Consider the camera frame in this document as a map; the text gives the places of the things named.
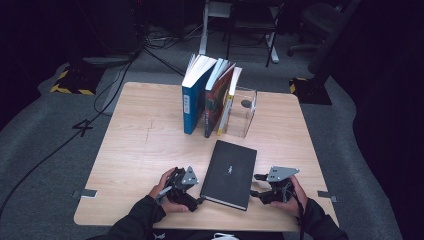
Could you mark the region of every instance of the office chair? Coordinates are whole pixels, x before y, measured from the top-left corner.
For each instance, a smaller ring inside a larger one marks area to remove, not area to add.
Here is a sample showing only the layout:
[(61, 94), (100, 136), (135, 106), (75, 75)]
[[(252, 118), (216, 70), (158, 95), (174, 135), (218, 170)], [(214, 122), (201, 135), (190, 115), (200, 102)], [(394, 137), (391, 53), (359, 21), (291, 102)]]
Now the office chair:
[(300, 41), (305, 41), (306, 36), (313, 38), (311, 43), (292, 46), (287, 51), (289, 57), (299, 51), (315, 51), (327, 39), (334, 27), (340, 22), (345, 6), (342, 3), (336, 7), (328, 3), (318, 2), (306, 7), (301, 13)]
[[(266, 49), (268, 50), (268, 59), (266, 62), (266, 67), (268, 67), (276, 39), (275, 31), (277, 29), (277, 19), (281, 13), (281, 7), (275, 15), (270, 7), (279, 7), (281, 3), (282, 0), (232, 1), (228, 28), (223, 37), (224, 41), (228, 33), (227, 59), (230, 55), (230, 47), (265, 48), (260, 46), (260, 44), (265, 42)], [(260, 38), (256, 44), (234, 44), (231, 42), (234, 32), (244, 32), (255, 35), (260, 34), (262, 38)]]

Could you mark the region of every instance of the person's arm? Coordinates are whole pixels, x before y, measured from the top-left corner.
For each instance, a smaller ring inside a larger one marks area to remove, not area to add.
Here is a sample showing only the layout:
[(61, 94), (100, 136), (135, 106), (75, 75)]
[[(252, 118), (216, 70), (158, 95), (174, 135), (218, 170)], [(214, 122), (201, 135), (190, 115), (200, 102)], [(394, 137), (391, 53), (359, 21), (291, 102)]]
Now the person's arm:
[(330, 215), (325, 214), (322, 207), (313, 199), (308, 199), (303, 215), (305, 232), (313, 239), (344, 240), (349, 239), (346, 232), (341, 230)]
[[(316, 240), (345, 240), (348, 239), (346, 232), (341, 230), (330, 217), (325, 214), (322, 207), (306, 196), (302, 186), (300, 186), (297, 178), (291, 176), (290, 180), (293, 183), (296, 195), (304, 207), (303, 216), (301, 218), (303, 229), (313, 239)], [(299, 217), (299, 206), (294, 197), (287, 203), (272, 202), (273, 207), (286, 210), (288, 213), (295, 217)]]
[(149, 195), (138, 201), (128, 215), (117, 221), (104, 236), (91, 238), (92, 240), (143, 240), (147, 238), (154, 223), (157, 223), (166, 216), (166, 213), (187, 212), (188, 207), (174, 204), (163, 198), (162, 205), (157, 205), (155, 197), (165, 187), (166, 180), (172, 175), (175, 168), (165, 172), (159, 184), (154, 186)]
[(146, 239), (153, 224), (165, 216), (163, 208), (147, 195), (133, 206), (127, 216), (117, 221), (106, 235), (96, 238), (96, 240)]

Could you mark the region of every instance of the hardcover book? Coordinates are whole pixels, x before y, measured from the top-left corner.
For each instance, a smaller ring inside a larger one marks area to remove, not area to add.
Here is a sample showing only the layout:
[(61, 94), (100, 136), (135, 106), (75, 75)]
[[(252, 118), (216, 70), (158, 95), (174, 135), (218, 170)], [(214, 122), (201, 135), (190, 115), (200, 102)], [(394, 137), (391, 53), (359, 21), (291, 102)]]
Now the hardcover book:
[(247, 210), (257, 151), (217, 140), (200, 196)]
[(205, 137), (210, 137), (218, 126), (224, 108), (224, 100), (233, 76), (234, 63), (224, 60), (218, 67), (218, 74), (210, 78), (205, 88)]
[(192, 134), (205, 109), (205, 86), (216, 59), (192, 56), (182, 82), (184, 133)]

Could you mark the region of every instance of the wooden table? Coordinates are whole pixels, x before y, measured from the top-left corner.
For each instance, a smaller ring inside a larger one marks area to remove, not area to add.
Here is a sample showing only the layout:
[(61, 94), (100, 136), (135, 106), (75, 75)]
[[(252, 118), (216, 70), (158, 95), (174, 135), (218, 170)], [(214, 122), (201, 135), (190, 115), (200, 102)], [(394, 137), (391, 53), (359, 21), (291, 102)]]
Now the wooden table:
[[(176, 85), (125, 84), (87, 181), (86, 189), (98, 190), (97, 196), (81, 199), (74, 217), (77, 224), (113, 225), (172, 167), (193, 167), (200, 183), (188, 193), (198, 198), (217, 139), (257, 149), (254, 173), (266, 174), (271, 166), (299, 168), (296, 176), (306, 194), (337, 223), (330, 199), (317, 194), (327, 187), (295, 96), (258, 92), (245, 138), (205, 138), (200, 127), (192, 135), (183, 133), (181, 94)], [(258, 198), (250, 198), (247, 211), (204, 201), (195, 212), (169, 214), (154, 227), (298, 231), (294, 217), (264, 206)]]

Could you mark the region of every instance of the blue book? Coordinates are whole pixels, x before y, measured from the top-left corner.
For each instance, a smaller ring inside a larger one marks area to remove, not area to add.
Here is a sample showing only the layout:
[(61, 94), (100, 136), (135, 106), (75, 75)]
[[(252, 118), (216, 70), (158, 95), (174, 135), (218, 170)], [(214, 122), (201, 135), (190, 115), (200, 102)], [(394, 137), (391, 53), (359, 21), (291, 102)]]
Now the blue book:
[(184, 133), (192, 134), (205, 109), (205, 86), (216, 59), (192, 56), (182, 82)]

